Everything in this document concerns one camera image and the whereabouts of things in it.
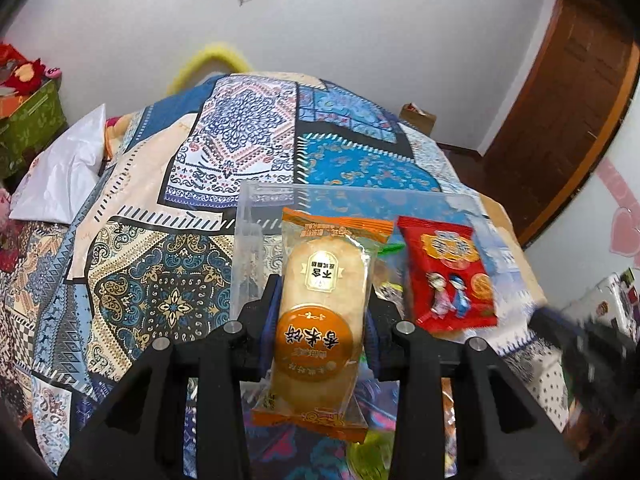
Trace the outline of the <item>red cracker snack packet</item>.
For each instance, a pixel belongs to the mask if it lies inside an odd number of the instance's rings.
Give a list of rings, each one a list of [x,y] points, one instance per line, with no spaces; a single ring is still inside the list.
[[[430,333],[494,327],[492,283],[470,226],[400,216],[414,322]]]

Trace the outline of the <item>round rice cracker pack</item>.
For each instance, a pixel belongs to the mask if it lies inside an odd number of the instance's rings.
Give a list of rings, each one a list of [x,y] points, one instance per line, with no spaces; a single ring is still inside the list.
[[[286,208],[282,226],[304,229],[283,263],[269,385],[252,411],[257,426],[293,424],[333,439],[362,442],[368,432],[354,397],[374,263],[339,236],[310,240],[317,218]],[[391,223],[339,218],[372,233],[382,249]]]

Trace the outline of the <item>zip bag of cookies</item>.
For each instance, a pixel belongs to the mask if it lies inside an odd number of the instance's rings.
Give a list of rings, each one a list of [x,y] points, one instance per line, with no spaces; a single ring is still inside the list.
[[[401,316],[405,315],[404,273],[406,266],[406,246],[404,243],[390,243],[378,251],[372,284],[378,298],[391,302]]]

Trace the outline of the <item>green jelly cup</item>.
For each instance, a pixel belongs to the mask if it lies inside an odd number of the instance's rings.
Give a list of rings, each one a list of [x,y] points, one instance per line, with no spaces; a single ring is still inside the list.
[[[352,476],[359,480],[387,480],[394,437],[391,431],[369,430],[362,443],[349,443],[346,460]]]

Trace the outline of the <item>patchwork patterned bedspread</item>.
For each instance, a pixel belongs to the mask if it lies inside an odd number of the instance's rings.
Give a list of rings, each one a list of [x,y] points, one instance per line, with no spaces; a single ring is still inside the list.
[[[451,194],[483,209],[425,134],[302,74],[216,76],[117,131],[69,214],[1,220],[1,396],[51,470],[153,336],[228,321],[244,181],[389,188],[405,216],[452,220]]]

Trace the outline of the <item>clear plastic storage bin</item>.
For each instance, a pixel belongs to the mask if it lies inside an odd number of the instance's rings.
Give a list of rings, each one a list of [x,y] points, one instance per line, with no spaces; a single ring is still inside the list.
[[[274,184],[246,181],[241,184],[234,219],[234,245],[230,292],[230,316],[237,318],[242,307],[260,297],[271,274],[282,273],[283,263],[300,239],[304,227],[282,226],[285,208],[318,220],[310,240],[339,236],[358,248],[358,257],[370,266],[382,247],[380,228],[372,233],[341,226],[339,218],[371,219],[394,224],[404,216],[469,226],[472,241],[490,279],[490,291],[497,309],[498,325],[469,328],[501,352],[507,352],[528,337],[527,321],[533,311],[524,278],[513,252],[489,219],[488,207],[470,193],[421,192],[391,188],[353,186]]]

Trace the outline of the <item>brown wooden door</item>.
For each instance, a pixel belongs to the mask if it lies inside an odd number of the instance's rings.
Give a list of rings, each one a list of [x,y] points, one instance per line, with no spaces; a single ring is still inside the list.
[[[639,68],[624,14],[556,0],[544,40],[485,156],[488,195],[531,242],[578,191],[622,117]]]

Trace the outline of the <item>white plastic bag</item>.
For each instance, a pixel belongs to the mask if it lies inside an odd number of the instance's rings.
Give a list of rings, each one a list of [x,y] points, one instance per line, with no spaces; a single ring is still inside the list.
[[[32,162],[12,197],[9,218],[66,224],[99,180],[106,106],[75,122]]]

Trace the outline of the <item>brown cardboard box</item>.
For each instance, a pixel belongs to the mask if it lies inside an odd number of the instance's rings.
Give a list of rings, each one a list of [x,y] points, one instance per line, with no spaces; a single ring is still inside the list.
[[[436,115],[421,110],[414,103],[407,103],[401,107],[399,118],[426,136],[431,135],[437,120]]]

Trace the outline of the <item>green storage box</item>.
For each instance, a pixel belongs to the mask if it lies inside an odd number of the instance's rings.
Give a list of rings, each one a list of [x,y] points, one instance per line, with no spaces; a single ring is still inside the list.
[[[58,84],[49,80],[1,121],[1,179],[27,167],[26,155],[44,150],[66,125]]]

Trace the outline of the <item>red stuffed decorations pile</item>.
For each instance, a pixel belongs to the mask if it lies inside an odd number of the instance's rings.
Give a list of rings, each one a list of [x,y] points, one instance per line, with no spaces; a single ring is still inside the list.
[[[29,61],[12,44],[1,44],[1,95],[31,96],[49,80],[62,77],[58,67],[44,65],[40,58]]]

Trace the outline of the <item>yellow curved headboard hoop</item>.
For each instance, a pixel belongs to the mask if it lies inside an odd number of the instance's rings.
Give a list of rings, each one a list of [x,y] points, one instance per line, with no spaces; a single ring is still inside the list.
[[[231,44],[215,42],[198,50],[192,58],[182,64],[178,74],[172,78],[165,96],[189,89],[192,84],[203,76],[216,73],[247,73],[253,67],[244,55]]]

